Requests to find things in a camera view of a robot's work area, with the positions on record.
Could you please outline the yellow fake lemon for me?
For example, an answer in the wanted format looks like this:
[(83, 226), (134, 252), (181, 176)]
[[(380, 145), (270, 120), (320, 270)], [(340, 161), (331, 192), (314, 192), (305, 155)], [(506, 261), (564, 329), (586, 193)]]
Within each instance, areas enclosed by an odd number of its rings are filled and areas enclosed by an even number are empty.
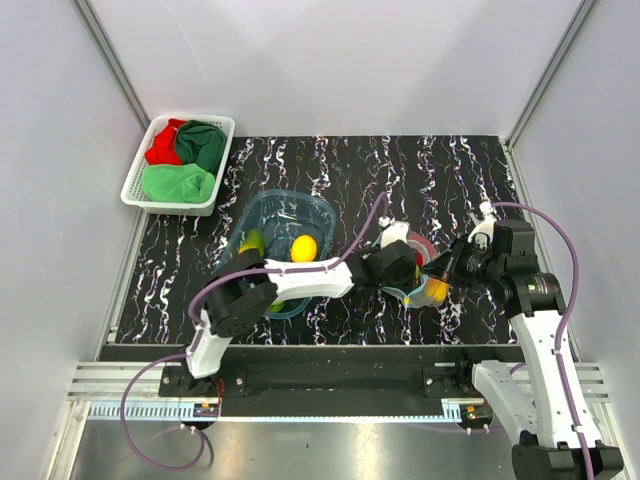
[(298, 236), (290, 250), (291, 260), (295, 263), (313, 262), (316, 258), (318, 246), (310, 235)]

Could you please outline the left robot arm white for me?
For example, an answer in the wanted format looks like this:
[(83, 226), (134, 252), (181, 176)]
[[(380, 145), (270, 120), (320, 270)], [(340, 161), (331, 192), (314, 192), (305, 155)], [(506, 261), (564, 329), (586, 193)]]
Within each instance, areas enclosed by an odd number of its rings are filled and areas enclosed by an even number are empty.
[(231, 340), (255, 326), (276, 303), (410, 287), (418, 272), (416, 251), (401, 240), (302, 263), (267, 259), (249, 249), (224, 265), (191, 300), (188, 314), (195, 334), (186, 348), (181, 384), (193, 395), (208, 394)]

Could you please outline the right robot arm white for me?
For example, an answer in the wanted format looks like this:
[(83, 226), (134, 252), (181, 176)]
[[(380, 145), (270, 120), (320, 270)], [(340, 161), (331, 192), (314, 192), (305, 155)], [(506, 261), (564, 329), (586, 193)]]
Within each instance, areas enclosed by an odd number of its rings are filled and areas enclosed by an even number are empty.
[(453, 374), (460, 393), (481, 394), (498, 417), (512, 444), (515, 476), (612, 479), (621, 473), (622, 453), (604, 442), (580, 388), (561, 327), (569, 309), (557, 278), (539, 267), (533, 227), (485, 220), (422, 270), (451, 286), (488, 289), (516, 333), (529, 393), (498, 360), (468, 362)]

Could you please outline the green fake apple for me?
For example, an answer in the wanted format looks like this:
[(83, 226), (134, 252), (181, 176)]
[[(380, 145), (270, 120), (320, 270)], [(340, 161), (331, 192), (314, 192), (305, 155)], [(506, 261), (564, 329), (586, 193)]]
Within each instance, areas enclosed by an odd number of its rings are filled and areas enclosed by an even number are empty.
[(272, 303), (267, 312), (268, 313), (279, 313), (285, 306), (285, 301), (280, 301), (280, 302), (274, 302)]

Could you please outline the clear zip top bag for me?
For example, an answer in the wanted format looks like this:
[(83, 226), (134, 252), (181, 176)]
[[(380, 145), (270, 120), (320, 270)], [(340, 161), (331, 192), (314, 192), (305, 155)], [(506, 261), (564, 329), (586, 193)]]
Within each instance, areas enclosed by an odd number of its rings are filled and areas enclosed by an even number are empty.
[[(416, 232), (410, 231), (409, 235), (408, 235), (408, 241), (407, 241), (409, 246), (410, 246), (409, 241), (412, 240), (412, 239), (428, 241), (432, 245), (432, 243), (428, 239), (426, 239), (425, 237), (421, 236), (420, 234), (418, 234)], [(424, 288), (425, 288), (425, 284), (426, 284), (427, 280), (430, 278), (430, 276), (422, 274), (420, 272), (421, 268), (422, 267), (419, 267), (417, 265), (416, 274), (415, 274), (416, 279), (413, 282), (413, 285), (411, 287), (403, 287), (403, 288), (383, 287), (382, 291), (384, 293), (386, 293), (386, 294), (398, 299), (405, 308), (407, 308), (404, 305), (404, 298), (405, 297), (409, 297), (409, 298), (412, 299), (413, 305), (412, 305), (411, 309), (418, 309), (418, 308), (423, 308), (423, 307), (439, 307), (444, 301), (442, 303), (440, 303), (440, 304), (434, 304), (431, 301), (429, 301), (425, 296)]]

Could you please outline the green fake vegetable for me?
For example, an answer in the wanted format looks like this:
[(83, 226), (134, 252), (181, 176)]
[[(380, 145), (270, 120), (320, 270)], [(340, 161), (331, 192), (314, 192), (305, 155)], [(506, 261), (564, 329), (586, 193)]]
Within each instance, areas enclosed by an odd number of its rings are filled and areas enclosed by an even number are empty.
[(265, 238), (257, 229), (251, 229), (246, 233), (243, 243), (238, 248), (238, 253), (243, 254), (248, 250), (257, 250), (261, 256), (265, 255)]

